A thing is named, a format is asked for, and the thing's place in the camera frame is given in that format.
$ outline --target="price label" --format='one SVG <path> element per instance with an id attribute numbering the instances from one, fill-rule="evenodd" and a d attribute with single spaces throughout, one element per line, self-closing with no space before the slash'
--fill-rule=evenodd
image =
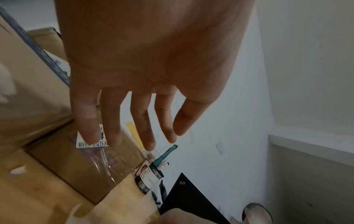
<path id="1" fill-rule="evenodd" d="M 93 147 L 106 147 L 108 146 L 107 140 L 106 140 L 106 135 L 104 134 L 103 131 L 103 126 L 100 124 L 100 130 L 101 130 L 101 139 L 98 143 L 89 145 L 87 144 L 82 136 L 80 135 L 79 132 L 77 132 L 77 139 L 76 139 L 76 148 L 93 148 Z"/>

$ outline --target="finger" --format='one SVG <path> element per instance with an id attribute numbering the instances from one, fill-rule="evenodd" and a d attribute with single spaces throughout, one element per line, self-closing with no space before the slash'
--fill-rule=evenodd
<path id="1" fill-rule="evenodd" d="M 151 95 L 132 94 L 130 112 L 132 114 L 136 130 L 138 131 L 141 142 L 147 151 L 152 151 L 155 148 L 155 138 L 152 133 L 148 106 L 150 104 Z"/>
<path id="2" fill-rule="evenodd" d="M 108 145 L 118 146 L 122 141 L 120 110 L 128 91 L 118 87 L 105 87 L 101 92 L 101 117 Z"/>
<path id="3" fill-rule="evenodd" d="M 97 97 L 101 88 L 78 80 L 72 76 L 70 104 L 78 131 L 88 144 L 100 140 L 101 131 L 97 120 Z"/>
<path id="4" fill-rule="evenodd" d="M 179 136 L 186 133 L 209 106 L 210 103 L 199 103 L 186 99 L 174 119 L 174 132 Z"/>
<path id="5" fill-rule="evenodd" d="M 171 115 L 171 104 L 176 92 L 169 95 L 157 94 L 155 98 L 155 112 L 160 123 L 160 127 L 166 139 L 170 143 L 175 143 L 177 135 L 173 130 L 173 122 Z"/>

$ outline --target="teal screwdriver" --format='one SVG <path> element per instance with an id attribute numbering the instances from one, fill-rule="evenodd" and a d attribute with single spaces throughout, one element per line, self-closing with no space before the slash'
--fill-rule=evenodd
<path id="1" fill-rule="evenodd" d="M 169 148 L 162 156 L 160 156 L 157 160 L 152 162 L 156 167 L 158 167 L 166 158 L 169 156 L 169 154 L 177 149 L 178 145 L 173 145 L 171 148 Z"/>

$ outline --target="hand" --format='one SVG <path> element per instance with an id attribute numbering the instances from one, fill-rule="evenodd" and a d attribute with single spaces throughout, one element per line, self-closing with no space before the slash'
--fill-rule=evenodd
<path id="1" fill-rule="evenodd" d="M 132 91 L 131 114 L 146 150 L 155 140 L 152 93 L 170 143 L 221 94 L 235 63 L 254 0 L 56 0 L 72 71 L 73 116 L 88 144 L 99 141 L 96 102 L 110 146 L 121 141 L 120 104 Z M 186 100 L 171 116 L 177 91 Z"/>
<path id="2" fill-rule="evenodd" d="M 181 209 L 171 209 L 149 224 L 215 224 Z"/>

